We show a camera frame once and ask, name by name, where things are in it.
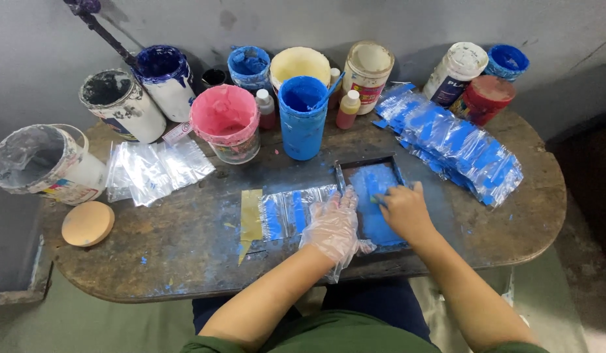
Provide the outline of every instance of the small plastic bottle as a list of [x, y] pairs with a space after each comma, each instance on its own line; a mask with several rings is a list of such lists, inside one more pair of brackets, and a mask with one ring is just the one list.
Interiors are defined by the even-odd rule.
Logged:
[[355, 122], [355, 117], [361, 104], [359, 101], [359, 92], [352, 89], [346, 93], [340, 101], [340, 110], [338, 111], [338, 117], [336, 117], [336, 125], [343, 130], [350, 129]]
[[[340, 72], [338, 68], [331, 69], [331, 84], [329, 85], [329, 88], [331, 88], [331, 86], [334, 85], [336, 81], [338, 81], [341, 73], [342, 72]], [[340, 85], [336, 86], [336, 90], [329, 96], [329, 105], [327, 106], [328, 109], [335, 109], [338, 107], [341, 89], [342, 87]]]
[[260, 89], [257, 91], [255, 102], [260, 109], [260, 127], [266, 130], [275, 127], [275, 100], [265, 89]]

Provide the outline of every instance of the white paint container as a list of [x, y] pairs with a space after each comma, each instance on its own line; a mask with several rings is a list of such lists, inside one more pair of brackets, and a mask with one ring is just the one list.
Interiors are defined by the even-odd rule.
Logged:
[[[82, 135], [83, 147], [65, 130]], [[89, 153], [89, 141], [70, 125], [31, 125], [0, 142], [0, 187], [9, 193], [33, 193], [68, 205], [100, 196], [106, 166]]]
[[137, 80], [168, 119], [189, 121], [196, 94], [194, 75], [181, 51], [169, 45], [153, 45], [135, 56], [141, 71], [131, 68]]
[[427, 99], [448, 108], [487, 65], [488, 54], [479, 45], [471, 42], [453, 44], [433, 70], [423, 93]]
[[270, 65], [270, 83], [275, 93], [285, 80], [296, 76], [315, 77], [328, 88], [331, 81], [329, 60], [322, 53], [304, 46], [287, 48], [275, 55]]
[[373, 41], [362, 40], [351, 47], [344, 64], [342, 96], [350, 90], [359, 92], [362, 104], [357, 115], [375, 108], [393, 65], [393, 53]]
[[122, 69], [87, 77], [80, 101], [124, 140], [151, 143], [165, 131], [165, 117], [135, 78]]

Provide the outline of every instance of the white bottle cap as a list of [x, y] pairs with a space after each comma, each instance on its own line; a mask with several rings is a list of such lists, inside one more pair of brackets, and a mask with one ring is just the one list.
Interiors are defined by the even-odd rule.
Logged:
[[257, 91], [257, 99], [259, 99], [264, 104], [270, 103], [268, 92], [265, 89], [260, 89], [259, 91]]
[[331, 71], [331, 84], [335, 84], [338, 81], [338, 77], [342, 73], [339, 68], [332, 68]]
[[357, 102], [357, 100], [359, 99], [359, 92], [352, 89], [349, 91], [349, 93], [346, 93], [346, 96], [349, 98], [350, 104], [355, 104]]

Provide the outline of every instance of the person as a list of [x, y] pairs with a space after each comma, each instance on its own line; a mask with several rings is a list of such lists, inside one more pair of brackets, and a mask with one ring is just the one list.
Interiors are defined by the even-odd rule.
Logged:
[[[357, 251], [357, 196], [349, 187], [340, 197], [312, 205], [298, 252], [243, 291], [194, 300], [197, 335], [181, 352], [440, 352], [405, 279], [328, 285], [319, 313], [301, 317], [293, 308]], [[390, 188], [383, 200], [383, 217], [427, 266], [474, 352], [546, 353], [523, 319], [436, 231], [420, 182]]]

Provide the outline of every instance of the pink paint container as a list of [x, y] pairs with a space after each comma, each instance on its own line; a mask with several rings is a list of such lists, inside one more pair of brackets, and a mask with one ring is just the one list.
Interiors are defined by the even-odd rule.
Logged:
[[220, 85], [202, 92], [189, 113], [192, 129], [228, 164], [242, 164], [260, 150], [260, 113], [247, 90]]

